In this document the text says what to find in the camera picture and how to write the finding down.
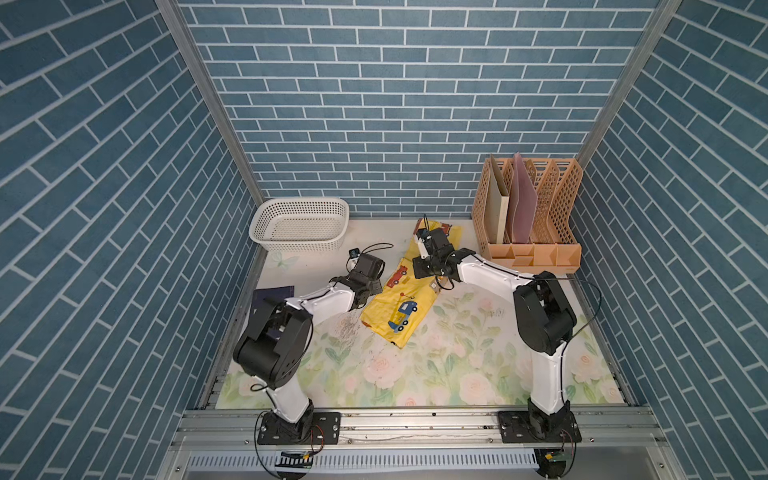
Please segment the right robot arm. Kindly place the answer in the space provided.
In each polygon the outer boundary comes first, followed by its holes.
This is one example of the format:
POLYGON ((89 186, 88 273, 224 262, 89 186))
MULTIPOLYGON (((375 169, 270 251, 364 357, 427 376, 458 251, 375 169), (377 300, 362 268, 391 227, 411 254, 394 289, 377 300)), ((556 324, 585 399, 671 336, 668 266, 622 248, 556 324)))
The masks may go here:
POLYGON ((415 240, 415 277, 443 277, 511 301, 520 338, 532 351, 529 416, 551 425, 562 422, 570 408, 564 393, 563 360, 574 336, 577 317, 560 280, 550 272, 519 273, 486 260, 471 249, 457 249, 441 228, 421 228, 416 231, 415 240))

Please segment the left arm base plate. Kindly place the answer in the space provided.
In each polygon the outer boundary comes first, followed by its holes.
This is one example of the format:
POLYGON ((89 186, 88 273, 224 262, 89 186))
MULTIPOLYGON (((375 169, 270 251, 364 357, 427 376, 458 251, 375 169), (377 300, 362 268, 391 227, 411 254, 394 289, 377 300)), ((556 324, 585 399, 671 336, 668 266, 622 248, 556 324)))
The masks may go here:
POLYGON ((337 411, 314 411, 297 423, 290 423, 268 411, 261 420, 256 440, 259 445, 337 445, 341 418, 337 411))

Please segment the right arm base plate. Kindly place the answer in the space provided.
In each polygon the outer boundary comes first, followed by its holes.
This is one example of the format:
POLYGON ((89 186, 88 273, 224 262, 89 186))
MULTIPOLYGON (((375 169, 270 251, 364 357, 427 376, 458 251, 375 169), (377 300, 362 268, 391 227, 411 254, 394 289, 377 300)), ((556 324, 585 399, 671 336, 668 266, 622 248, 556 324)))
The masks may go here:
POLYGON ((582 441, 569 403, 554 414, 543 413, 533 404, 527 410, 502 410, 498 412, 497 419, 505 444, 582 441))

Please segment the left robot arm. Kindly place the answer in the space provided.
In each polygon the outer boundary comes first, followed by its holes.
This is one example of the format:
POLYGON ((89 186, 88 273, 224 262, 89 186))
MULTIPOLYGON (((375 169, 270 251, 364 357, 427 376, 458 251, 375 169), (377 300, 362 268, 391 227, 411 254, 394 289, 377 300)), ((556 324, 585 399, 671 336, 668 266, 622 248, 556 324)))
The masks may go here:
POLYGON ((233 351, 233 361, 263 382, 272 402, 272 414, 289 427, 305 427, 314 405, 303 392, 296 372, 311 343, 315 327, 342 313, 366 306, 382 292, 385 262, 361 253, 344 276, 335 276, 319 290, 272 302, 249 315, 248 324, 233 351))

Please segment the yellow cartoon car pillowcase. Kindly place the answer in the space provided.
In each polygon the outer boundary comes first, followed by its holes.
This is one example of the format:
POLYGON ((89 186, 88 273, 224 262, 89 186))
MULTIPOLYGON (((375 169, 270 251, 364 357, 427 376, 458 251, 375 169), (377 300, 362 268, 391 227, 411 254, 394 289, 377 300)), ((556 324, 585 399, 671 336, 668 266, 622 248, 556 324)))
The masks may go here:
POLYGON ((404 257, 360 316, 365 326, 399 349, 405 347, 441 291, 434 277, 417 279, 414 274, 413 259, 419 256, 416 233, 424 226, 424 220, 417 221, 404 257))

